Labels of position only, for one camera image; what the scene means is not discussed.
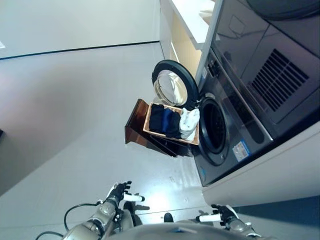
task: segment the gray floor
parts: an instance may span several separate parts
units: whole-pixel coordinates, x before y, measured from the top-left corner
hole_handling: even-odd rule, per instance
[[[0,239],[64,233],[69,207],[104,198],[117,181],[132,180],[131,192],[145,196],[136,211],[143,223],[210,210],[193,158],[124,143],[137,99],[155,97],[151,74],[162,59],[153,43],[0,62],[0,194],[9,189],[0,197]],[[76,210],[68,222],[93,211]]]

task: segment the shelf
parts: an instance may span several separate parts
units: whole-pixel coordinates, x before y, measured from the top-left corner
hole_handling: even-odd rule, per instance
[[[199,15],[201,7],[208,1],[169,0],[196,50],[202,49],[209,29],[209,25]]]

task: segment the white towel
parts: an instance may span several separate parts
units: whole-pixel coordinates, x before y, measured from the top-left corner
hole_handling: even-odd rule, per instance
[[[193,109],[188,113],[187,109],[182,109],[179,130],[181,138],[191,142],[195,138],[196,126],[200,119],[199,109]]]

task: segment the washing machine door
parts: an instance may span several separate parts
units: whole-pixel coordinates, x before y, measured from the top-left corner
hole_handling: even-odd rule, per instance
[[[166,105],[191,111],[199,100],[197,84],[190,72],[173,60],[162,60],[154,67],[155,94]]]

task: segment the black cable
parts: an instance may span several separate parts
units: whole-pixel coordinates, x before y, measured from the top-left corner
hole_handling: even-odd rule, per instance
[[[59,236],[59,237],[63,238],[63,235],[61,233],[58,233],[58,232],[55,232],[55,231],[44,231],[44,232],[40,233],[35,238],[35,240],[38,240],[42,235],[46,235],[46,234],[52,234],[52,235],[56,235],[56,236]]]
[[[64,214],[64,218],[63,218],[63,223],[64,223],[64,227],[65,227],[65,230],[66,231],[69,231],[69,228],[67,226],[67,215],[68,213],[73,210],[73,209],[76,209],[76,208],[79,208],[79,207],[83,207],[83,206],[93,206],[93,207],[96,207],[98,206],[99,204],[101,204],[100,201],[98,201],[97,203],[82,203],[82,204],[78,204],[78,205],[75,205],[73,207],[71,207],[68,211],[65,212]]]

